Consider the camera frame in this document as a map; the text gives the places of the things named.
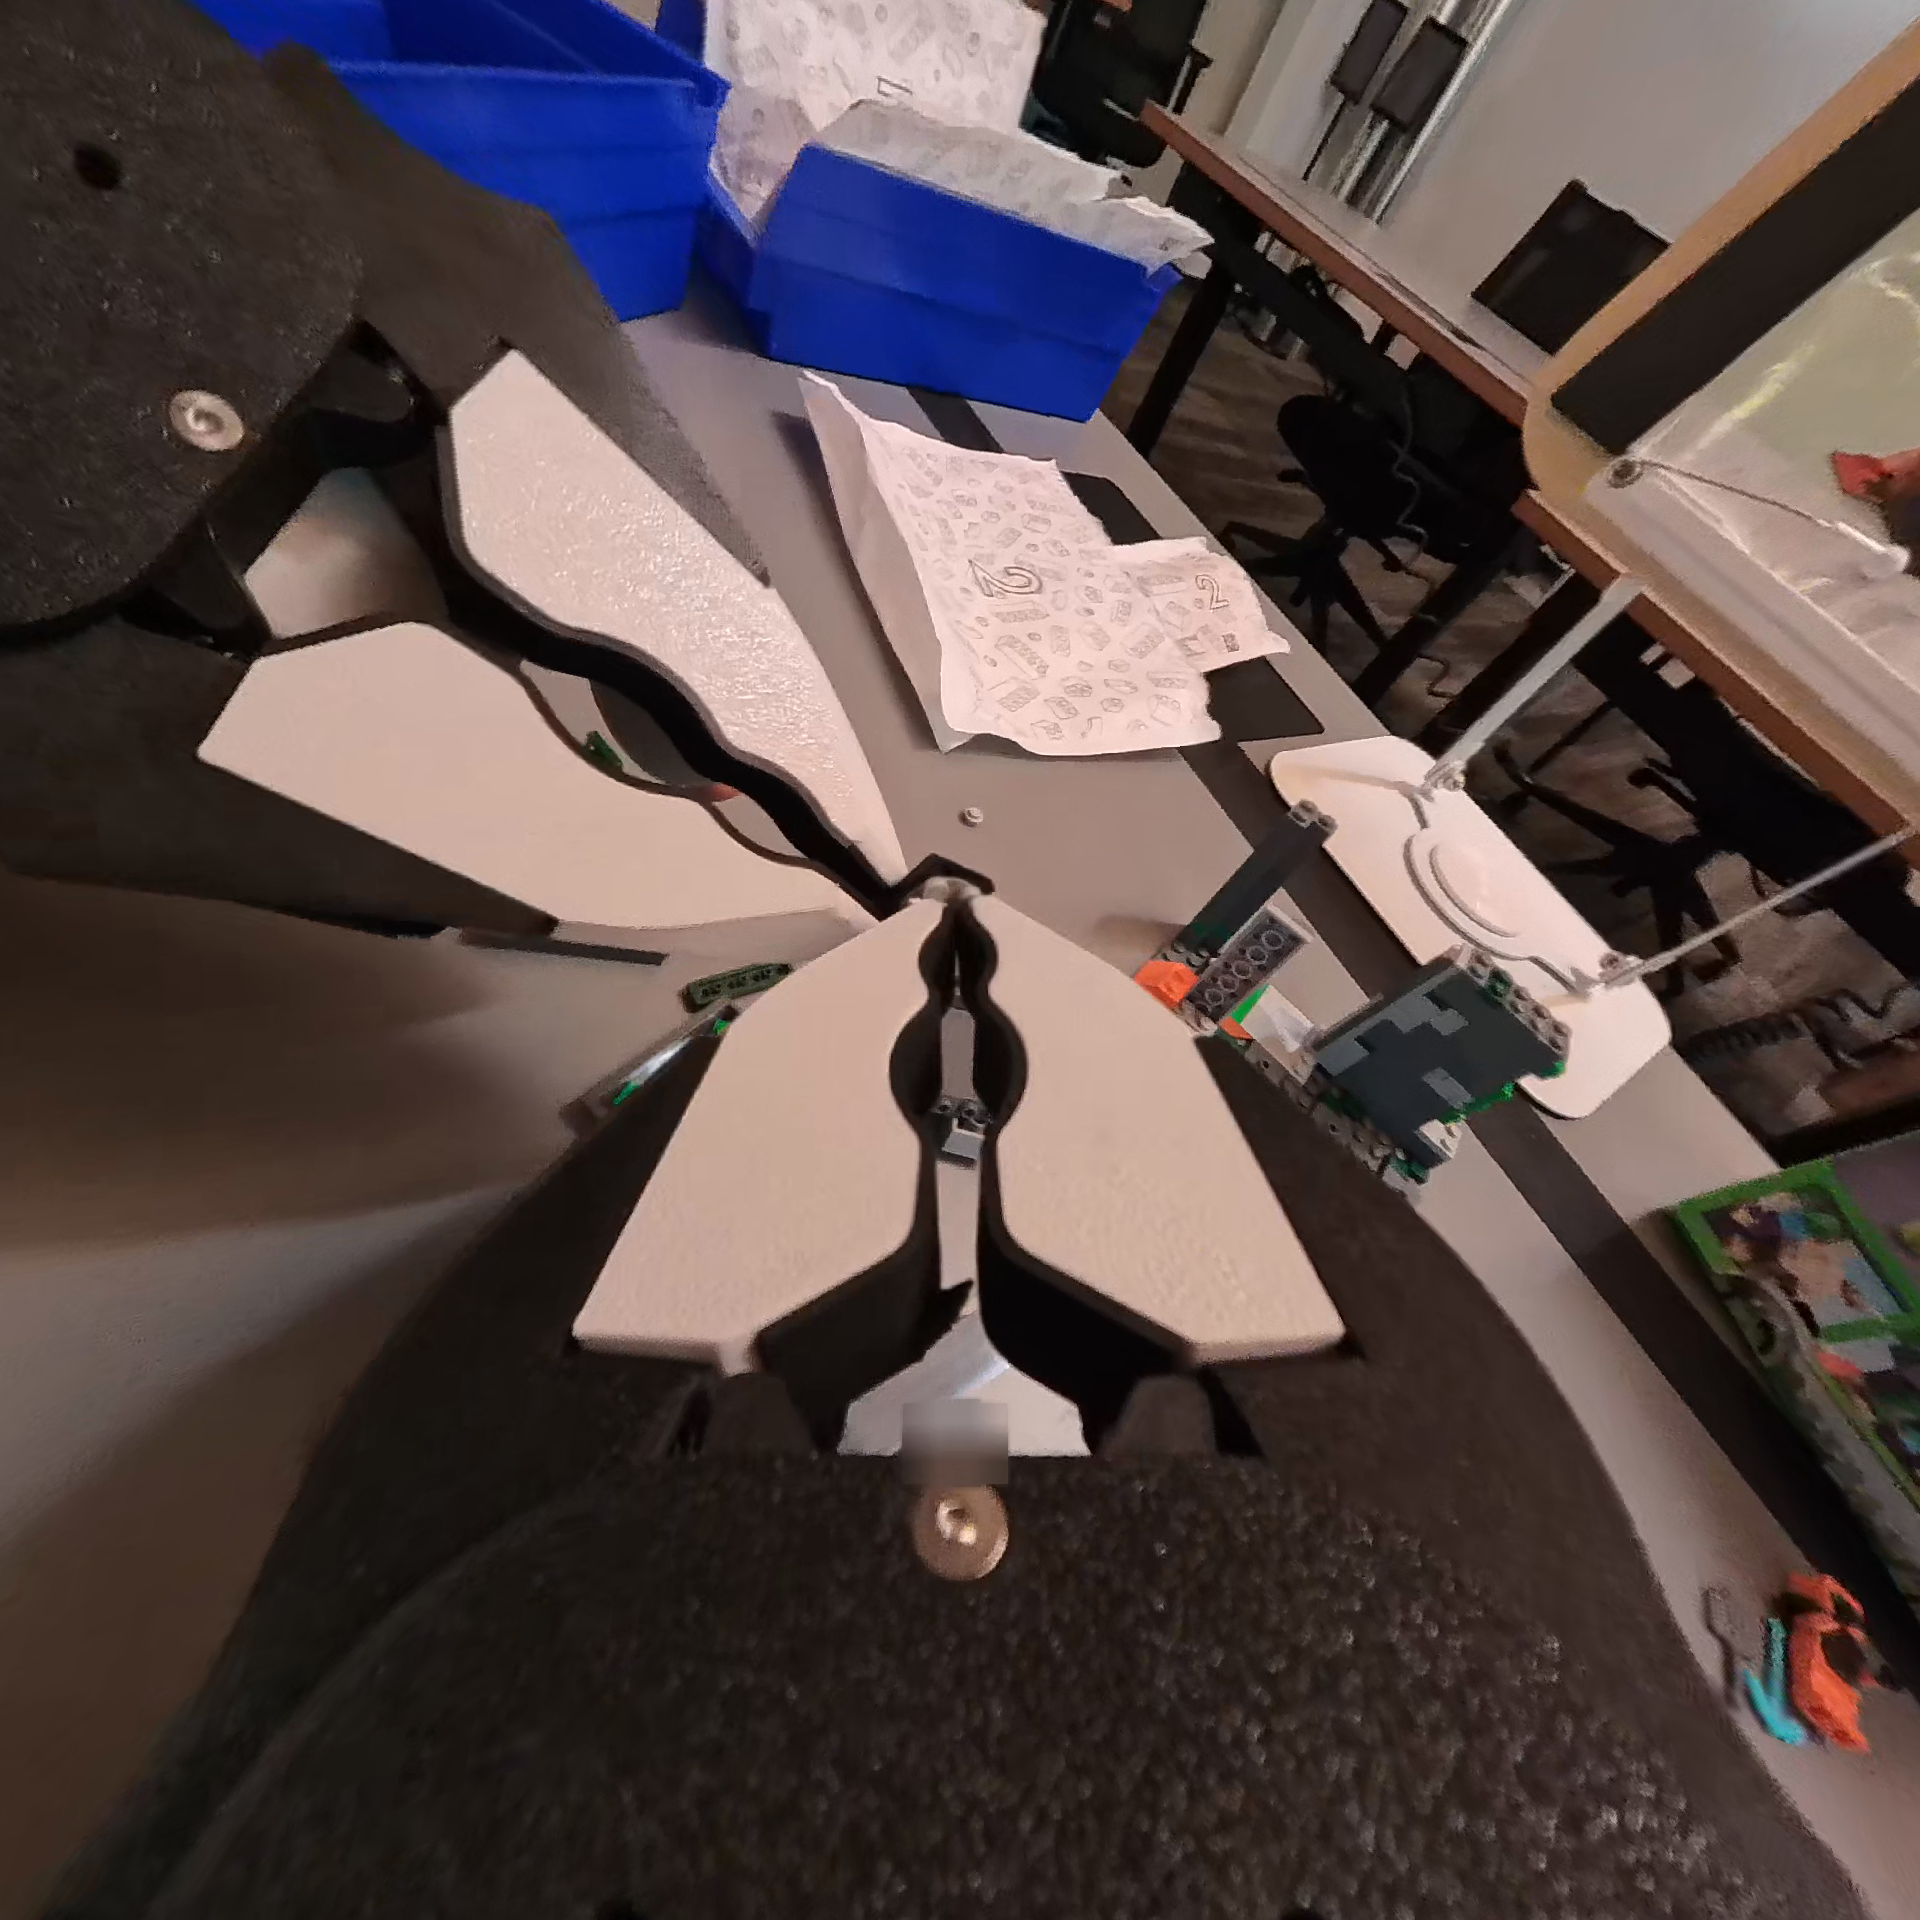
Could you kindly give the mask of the small orange lego piece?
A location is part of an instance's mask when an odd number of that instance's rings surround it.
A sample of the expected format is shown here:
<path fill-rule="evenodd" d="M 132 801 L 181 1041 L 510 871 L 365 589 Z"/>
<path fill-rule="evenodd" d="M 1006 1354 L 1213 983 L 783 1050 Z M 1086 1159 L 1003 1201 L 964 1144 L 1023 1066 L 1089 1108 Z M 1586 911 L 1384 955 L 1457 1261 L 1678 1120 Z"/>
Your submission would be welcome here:
<path fill-rule="evenodd" d="M 1880 1684 L 1880 1658 L 1865 1610 L 1835 1577 L 1789 1574 L 1766 1619 L 1780 1628 L 1780 1683 L 1789 1717 L 1813 1738 L 1867 1749 L 1862 1712 Z"/>

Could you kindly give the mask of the dark blue-grey lego bar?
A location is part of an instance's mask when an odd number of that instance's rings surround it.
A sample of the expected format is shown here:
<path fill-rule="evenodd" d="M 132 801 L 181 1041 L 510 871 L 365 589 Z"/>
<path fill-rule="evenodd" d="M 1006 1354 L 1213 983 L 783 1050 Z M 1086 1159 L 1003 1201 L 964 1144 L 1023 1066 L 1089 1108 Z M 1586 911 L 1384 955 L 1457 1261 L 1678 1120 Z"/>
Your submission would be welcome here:
<path fill-rule="evenodd" d="M 1335 822 L 1316 805 L 1292 805 L 1279 827 L 1260 839 L 1251 855 L 1223 882 L 1223 887 L 1181 923 L 1166 955 L 1188 965 L 1213 956 L 1227 933 L 1260 906 L 1274 906 L 1292 875 L 1309 867 L 1332 839 Z"/>

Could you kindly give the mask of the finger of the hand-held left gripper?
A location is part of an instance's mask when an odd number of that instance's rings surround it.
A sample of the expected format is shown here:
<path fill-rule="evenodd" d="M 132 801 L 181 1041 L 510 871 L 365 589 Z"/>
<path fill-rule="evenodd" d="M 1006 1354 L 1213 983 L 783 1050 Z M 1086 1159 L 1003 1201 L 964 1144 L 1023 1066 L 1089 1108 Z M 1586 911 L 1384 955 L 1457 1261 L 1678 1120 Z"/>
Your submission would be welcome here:
<path fill-rule="evenodd" d="M 401 622 L 254 659 L 201 760 L 564 932 L 866 932 L 830 875 L 594 768 L 510 671 Z"/>
<path fill-rule="evenodd" d="M 579 675 L 625 664 L 692 711 L 717 781 L 793 801 L 855 882 L 905 880 L 905 852 L 852 717 L 778 589 L 652 481 L 527 352 L 508 351 L 442 432 L 452 542 L 545 633 L 585 645 Z"/>

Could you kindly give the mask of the blue storage bin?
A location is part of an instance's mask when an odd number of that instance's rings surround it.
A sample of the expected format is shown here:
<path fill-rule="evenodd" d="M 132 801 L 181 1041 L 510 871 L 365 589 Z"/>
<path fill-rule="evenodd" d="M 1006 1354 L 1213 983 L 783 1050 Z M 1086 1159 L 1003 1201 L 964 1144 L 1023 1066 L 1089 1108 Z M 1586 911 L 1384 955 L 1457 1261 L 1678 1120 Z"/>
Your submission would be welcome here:
<path fill-rule="evenodd" d="M 1100 407 L 1179 281 L 822 146 L 761 224 L 709 179 L 696 254 L 775 364 L 1069 421 Z"/>
<path fill-rule="evenodd" d="M 201 2 L 298 43 L 401 142 L 540 205 L 618 319 L 677 309 L 727 82 L 615 2 Z"/>

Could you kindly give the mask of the light blue lego piece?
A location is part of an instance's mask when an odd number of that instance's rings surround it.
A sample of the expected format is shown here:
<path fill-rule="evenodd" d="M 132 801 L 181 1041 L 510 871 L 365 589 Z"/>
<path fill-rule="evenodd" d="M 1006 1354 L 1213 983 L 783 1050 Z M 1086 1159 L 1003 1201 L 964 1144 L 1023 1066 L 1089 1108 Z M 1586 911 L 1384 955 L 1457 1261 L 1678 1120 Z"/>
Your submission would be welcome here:
<path fill-rule="evenodd" d="M 1706 1586 L 1702 1613 L 1722 1656 L 1728 1705 L 1747 1712 L 1765 1738 L 1805 1747 L 1810 1725 L 1789 1698 L 1789 1627 L 1780 1613 L 1755 1613 L 1735 1602 L 1726 1586 Z"/>

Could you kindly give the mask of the dark grey lego window frame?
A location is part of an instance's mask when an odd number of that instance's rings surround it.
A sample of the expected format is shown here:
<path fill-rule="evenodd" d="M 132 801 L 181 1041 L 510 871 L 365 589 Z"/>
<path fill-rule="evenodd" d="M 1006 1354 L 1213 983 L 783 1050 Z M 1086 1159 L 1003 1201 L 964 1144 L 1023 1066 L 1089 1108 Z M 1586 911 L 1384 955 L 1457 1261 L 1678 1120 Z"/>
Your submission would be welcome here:
<path fill-rule="evenodd" d="M 659 1078 L 696 1039 L 719 1039 L 742 1013 L 739 998 L 723 998 L 680 1023 L 673 1033 L 650 1041 L 640 1056 L 591 1082 L 585 1095 L 562 1108 L 562 1120 L 576 1136 L 591 1136 L 610 1113 Z"/>

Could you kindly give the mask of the instruction booklet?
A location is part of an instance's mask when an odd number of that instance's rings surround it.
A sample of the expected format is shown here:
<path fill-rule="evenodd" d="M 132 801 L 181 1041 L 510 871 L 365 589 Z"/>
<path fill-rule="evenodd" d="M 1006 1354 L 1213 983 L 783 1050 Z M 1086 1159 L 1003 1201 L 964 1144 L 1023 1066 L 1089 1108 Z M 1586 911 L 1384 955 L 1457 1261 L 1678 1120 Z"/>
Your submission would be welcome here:
<path fill-rule="evenodd" d="M 1916 684 L 1916 253 L 1804 302 L 1611 463 Z"/>

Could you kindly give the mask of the lego set box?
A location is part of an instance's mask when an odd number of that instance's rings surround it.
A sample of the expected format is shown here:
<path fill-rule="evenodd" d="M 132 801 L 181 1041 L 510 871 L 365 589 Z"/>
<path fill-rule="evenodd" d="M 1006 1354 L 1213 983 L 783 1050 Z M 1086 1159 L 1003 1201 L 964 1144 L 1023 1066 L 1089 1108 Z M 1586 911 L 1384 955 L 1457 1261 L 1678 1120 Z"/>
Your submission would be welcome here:
<path fill-rule="evenodd" d="M 1708 1189 L 1669 1226 L 1916 1610 L 1916 1136 Z"/>

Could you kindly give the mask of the white printed paper bag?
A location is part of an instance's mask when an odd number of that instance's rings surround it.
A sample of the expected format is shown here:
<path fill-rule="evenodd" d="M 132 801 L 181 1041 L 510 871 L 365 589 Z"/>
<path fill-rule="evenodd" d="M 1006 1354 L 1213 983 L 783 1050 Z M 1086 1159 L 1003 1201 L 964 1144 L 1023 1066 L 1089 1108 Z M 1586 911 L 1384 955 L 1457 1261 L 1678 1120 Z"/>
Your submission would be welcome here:
<path fill-rule="evenodd" d="M 803 372 L 860 586 L 941 752 L 1034 758 L 1213 744 L 1213 680 L 1291 650 L 1207 540 L 1113 542 L 1052 462 L 964 451 Z"/>

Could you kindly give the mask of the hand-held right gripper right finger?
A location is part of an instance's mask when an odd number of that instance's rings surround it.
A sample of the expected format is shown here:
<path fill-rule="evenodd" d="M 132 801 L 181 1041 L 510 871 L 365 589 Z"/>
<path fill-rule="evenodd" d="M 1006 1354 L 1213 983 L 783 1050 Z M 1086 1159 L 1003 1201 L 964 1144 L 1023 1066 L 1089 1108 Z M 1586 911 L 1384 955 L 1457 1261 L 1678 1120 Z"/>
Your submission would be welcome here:
<path fill-rule="evenodd" d="M 976 926 L 986 1007 L 1023 1056 L 997 1126 L 1014 1248 L 1188 1361 L 1335 1348 L 1345 1327 L 1199 1034 L 1003 902 L 976 902 Z"/>

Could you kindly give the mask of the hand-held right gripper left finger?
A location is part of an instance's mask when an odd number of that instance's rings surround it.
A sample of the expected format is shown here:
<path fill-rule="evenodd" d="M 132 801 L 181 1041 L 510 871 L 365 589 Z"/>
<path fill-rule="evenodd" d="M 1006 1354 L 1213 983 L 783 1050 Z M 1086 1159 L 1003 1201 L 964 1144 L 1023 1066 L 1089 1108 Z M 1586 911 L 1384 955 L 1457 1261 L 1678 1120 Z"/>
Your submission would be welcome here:
<path fill-rule="evenodd" d="M 905 1073 L 941 1082 L 947 902 L 810 961 L 717 1045 L 572 1336 L 625 1357 L 885 1379 L 958 1307 L 931 1144 Z"/>

